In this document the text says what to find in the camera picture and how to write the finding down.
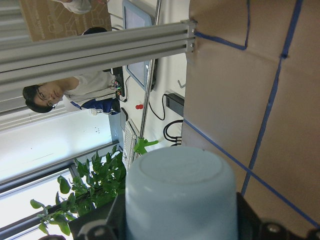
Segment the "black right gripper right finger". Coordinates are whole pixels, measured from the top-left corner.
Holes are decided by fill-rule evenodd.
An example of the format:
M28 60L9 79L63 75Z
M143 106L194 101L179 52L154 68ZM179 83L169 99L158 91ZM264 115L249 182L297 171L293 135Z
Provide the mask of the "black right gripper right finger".
M239 240L318 240L318 228L308 231L305 237L294 234L275 221L263 221L250 207L244 197L238 192L237 221Z

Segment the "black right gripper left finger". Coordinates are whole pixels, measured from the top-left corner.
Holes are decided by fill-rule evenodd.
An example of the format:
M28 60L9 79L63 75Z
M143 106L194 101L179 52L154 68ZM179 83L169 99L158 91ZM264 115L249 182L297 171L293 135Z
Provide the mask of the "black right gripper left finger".
M74 240L125 240L125 195L68 223Z

